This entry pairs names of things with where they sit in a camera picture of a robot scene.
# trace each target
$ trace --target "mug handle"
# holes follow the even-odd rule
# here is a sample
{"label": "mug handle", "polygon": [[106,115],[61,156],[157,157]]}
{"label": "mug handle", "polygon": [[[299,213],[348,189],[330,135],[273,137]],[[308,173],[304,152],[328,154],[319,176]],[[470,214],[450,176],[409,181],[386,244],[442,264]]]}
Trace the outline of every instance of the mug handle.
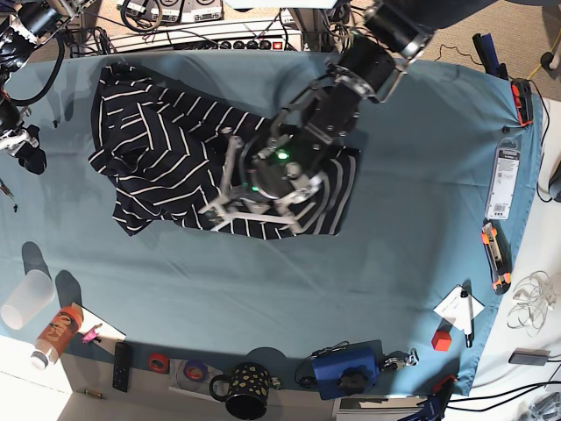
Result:
{"label": "mug handle", "polygon": [[213,377],[209,384],[209,392],[218,402],[226,402],[228,400],[228,395],[218,395],[218,393],[214,391],[214,383],[220,381],[231,382],[231,377],[229,375],[216,375]]}

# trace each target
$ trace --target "pink toy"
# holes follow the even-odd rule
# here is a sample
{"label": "pink toy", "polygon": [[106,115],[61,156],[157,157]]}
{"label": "pink toy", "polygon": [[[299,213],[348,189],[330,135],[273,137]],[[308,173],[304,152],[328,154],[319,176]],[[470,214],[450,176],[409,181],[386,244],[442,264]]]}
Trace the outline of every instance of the pink toy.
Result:
{"label": "pink toy", "polygon": [[102,327],[102,323],[100,323],[99,325],[95,325],[94,327],[92,327],[88,333],[86,333],[83,338],[82,338],[82,343],[83,344],[88,344],[89,342],[91,342],[92,340],[96,339],[97,336],[99,336],[99,332],[97,331],[100,327]]}

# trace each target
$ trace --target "yellow cable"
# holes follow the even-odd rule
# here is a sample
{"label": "yellow cable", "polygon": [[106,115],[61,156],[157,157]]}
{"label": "yellow cable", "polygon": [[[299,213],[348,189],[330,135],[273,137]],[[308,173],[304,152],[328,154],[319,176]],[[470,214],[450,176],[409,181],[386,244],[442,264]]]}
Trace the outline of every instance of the yellow cable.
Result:
{"label": "yellow cable", "polygon": [[[555,46],[557,45],[557,43],[559,42],[560,39],[561,39],[561,29],[559,29],[559,33],[557,34],[557,38],[555,38],[555,41],[553,42],[553,45],[551,46],[550,53],[553,53],[553,50],[555,50]],[[534,71],[532,73],[530,73],[529,76],[526,79],[531,79],[532,77],[534,77],[534,75],[539,71],[540,68],[542,68],[542,63],[538,64],[537,68],[535,68]]]}

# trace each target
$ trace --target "black knob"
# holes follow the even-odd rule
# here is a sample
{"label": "black knob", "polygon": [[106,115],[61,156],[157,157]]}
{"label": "black knob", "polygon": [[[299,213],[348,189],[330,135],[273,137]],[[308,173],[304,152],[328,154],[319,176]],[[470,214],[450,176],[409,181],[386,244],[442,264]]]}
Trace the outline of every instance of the black knob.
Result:
{"label": "black knob", "polygon": [[259,50],[270,50],[272,47],[273,44],[271,44],[271,41],[267,41],[266,39],[263,39],[259,43]]}

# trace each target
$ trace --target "green led light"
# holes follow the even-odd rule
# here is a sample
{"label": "green led light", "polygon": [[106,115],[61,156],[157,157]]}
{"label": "green led light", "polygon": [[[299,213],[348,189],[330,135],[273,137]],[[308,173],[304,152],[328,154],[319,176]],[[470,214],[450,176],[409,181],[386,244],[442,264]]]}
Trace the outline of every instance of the green led light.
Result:
{"label": "green led light", "polygon": [[280,160],[287,160],[290,155],[288,155],[288,153],[284,151],[279,151],[277,152],[277,156],[279,157]]}

